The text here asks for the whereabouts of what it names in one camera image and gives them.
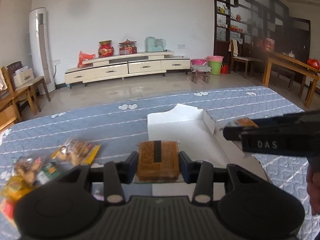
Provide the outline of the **person's right hand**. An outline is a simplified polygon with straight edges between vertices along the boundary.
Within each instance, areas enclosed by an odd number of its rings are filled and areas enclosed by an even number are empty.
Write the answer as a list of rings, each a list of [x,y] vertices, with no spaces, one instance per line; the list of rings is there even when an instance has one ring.
[[[311,167],[308,166],[306,176],[307,193],[309,195],[309,202],[311,206],[311,213],[313,216],[320,213],[320,177],[319,172],[313,172]]]

